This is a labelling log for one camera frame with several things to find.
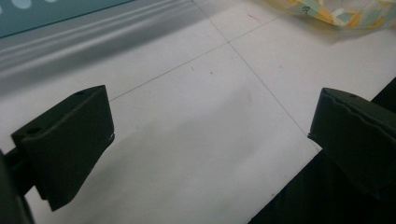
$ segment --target colorful fabric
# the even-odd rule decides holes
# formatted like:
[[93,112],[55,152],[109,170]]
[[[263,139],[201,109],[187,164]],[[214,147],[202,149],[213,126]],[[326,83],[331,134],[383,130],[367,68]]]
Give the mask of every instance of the colorful fabric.
[[293,12],[303,13],[338,26],[350,28],[396,27],[396,0],[374,0],[363,8],[338,8],[333,11],[324,6],[324,1],[326,0],[278,0],[283,7]]

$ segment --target screw hole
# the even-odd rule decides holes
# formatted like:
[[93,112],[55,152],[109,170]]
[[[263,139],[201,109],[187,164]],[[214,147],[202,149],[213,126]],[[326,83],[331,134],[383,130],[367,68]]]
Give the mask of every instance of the screw hole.
[[75,95],[82,95],[84,93],[85,93],[84,91],[79,91],[79,92],[76,92]]
[[29,134],[35,134],[35,133],[39,133],[40,131],[41,131],[40,128],[33,128],[33,129],[29,129],[29,130],[27,131],[27,133],[29,133]]

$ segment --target yellow patterned cloth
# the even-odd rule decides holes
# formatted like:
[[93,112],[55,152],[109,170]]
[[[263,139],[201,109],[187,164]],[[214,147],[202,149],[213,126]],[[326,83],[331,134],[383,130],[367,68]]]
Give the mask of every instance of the yellow patterned cloth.
[[303,13],[338,26],[350,28],[396,27],[396,0],[374,0],[359,9],[342,7],[333,11],[327,9],[323,4],[326,0],[277,1],[281,6],[293,12]]

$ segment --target small hole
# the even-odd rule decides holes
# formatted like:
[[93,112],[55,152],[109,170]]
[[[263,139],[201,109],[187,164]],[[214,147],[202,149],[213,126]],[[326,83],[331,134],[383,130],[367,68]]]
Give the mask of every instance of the small hole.
[[85,93],[84,91],[79,91],[79,92],[76,92],[75,95],[82,95],[84,93]]
[[40,128],[33,128],[33,129],[29,129],[29,130],[27,131],[27,133],[29,133],[29,134],[35,134],[35,133],[39,133],[40,131],[41,131]]

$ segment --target white table surface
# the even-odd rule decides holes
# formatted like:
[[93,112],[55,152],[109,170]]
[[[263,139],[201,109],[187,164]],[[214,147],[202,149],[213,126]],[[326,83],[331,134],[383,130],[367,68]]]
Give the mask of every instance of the white table surface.
[[371,100],[396,30],[342,30],[265,0],[136,0],[0,39],[0,148],[68,95],[106,85],[116,140],[36,223],[248,223],[318,153],[321,88]]

